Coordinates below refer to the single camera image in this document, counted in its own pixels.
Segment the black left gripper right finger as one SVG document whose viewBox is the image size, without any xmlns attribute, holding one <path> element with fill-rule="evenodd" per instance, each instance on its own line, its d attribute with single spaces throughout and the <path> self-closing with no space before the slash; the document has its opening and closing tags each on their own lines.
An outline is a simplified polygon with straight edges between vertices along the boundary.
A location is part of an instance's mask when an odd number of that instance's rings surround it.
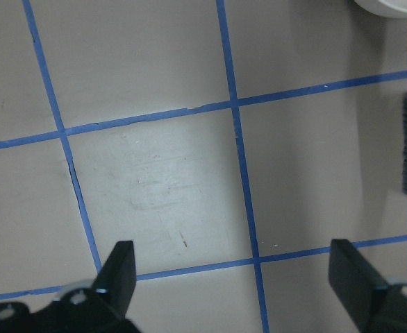
<svg viewBox="0 0 407 333">
<path fill-rule="evenodd" d="M 356 326 L 368 326 L 388 294 L 388 281 L 347 239 L 333 239 L 329 284 Z"/>
</svg>

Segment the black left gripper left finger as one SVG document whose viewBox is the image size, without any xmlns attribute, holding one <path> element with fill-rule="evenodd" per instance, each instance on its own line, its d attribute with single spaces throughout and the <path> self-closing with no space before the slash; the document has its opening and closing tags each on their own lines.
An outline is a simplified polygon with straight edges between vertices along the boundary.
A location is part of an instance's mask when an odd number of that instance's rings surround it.
<svg viewBox="0 0 407 333">
<path fill-rule="evenodd" d="M 136 286 L 133 241 L 118 241 L 92 283 L 92 290 L 119 316 L 125 317 Z"/>
</svg>

